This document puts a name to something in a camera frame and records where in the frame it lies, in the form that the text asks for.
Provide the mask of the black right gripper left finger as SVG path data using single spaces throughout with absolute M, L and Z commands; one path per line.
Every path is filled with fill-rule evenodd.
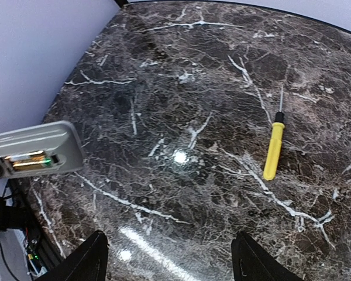
M 91 234 L 61 264 L 38 278 L 42 281 L 105 281 L 108 240 L 102 231 Z

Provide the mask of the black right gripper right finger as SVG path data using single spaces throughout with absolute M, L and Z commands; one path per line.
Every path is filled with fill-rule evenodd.
M 278 263 L 249 234 L 239 231 L 231 243 L 233 276 L 235 280 L 276 281 L 301 278 Z

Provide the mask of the grey remote control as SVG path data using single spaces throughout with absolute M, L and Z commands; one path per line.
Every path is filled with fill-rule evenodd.
M 13 162 L 4 159 L 11 154 L 37 150 L 46 152 L 45 160 L 51 160 L 52 167 L 16 172 L 12 168 Z M 82 168 L 83 161 L 81 141 L 74 125 L 70 122 L 57 121 L 0 133 L 0 164 L 4 168 L 2 178 L 17 179 L 73 172 Z

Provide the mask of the yellow handled screwdriver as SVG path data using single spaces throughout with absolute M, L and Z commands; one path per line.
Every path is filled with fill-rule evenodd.
M 274 123 L 272 124 L 271 138 L 269 148 L 267 150 L 267 157 L 263 171 L 263 178 L 267 181 L 271 181 L 275 178 L 277 173 L 278 162 L 280 159 L 283 132 L 285 129 L 283 98 L 283 87 L 281 87 L 279 109 L 275 115 Z

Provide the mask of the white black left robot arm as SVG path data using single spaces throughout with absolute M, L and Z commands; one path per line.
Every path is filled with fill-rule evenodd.
M 0 178 L 4 170 L 0 165 Z M 6 205 L 5 199 L 0 196 L 0 231 L 7 229 L 25 229 L 27 223 L 26 210 L 20 207 Z

